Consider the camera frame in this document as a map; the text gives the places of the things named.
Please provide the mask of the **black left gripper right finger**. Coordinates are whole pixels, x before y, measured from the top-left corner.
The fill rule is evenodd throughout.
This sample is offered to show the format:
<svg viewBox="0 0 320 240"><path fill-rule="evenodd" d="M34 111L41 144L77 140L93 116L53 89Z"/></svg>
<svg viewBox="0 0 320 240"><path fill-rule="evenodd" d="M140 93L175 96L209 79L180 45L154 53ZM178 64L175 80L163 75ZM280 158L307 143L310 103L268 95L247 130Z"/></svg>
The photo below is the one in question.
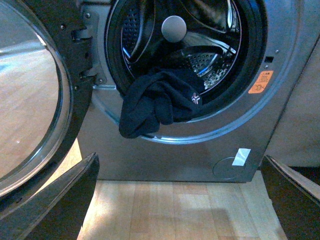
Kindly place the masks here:
<svg viewBox="0 0 320 240"><path fill-rule="evenodd" d="M287 239L318 240L320 167L290 167L266 155L260 169L268 197Z"/></svg>

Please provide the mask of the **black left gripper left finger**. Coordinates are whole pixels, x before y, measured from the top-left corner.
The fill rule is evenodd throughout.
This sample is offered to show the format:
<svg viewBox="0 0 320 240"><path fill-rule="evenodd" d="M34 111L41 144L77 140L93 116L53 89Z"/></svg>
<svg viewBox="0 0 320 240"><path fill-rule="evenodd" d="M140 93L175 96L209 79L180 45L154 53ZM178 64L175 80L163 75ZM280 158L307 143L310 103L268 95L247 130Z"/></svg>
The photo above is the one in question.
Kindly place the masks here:
<svg viewBox="0 0 320 240"><path fill-rule="evenodd" d="M76 240L94 195L99 156L88 155L16 206L2 202L2 240Z"/></svg>

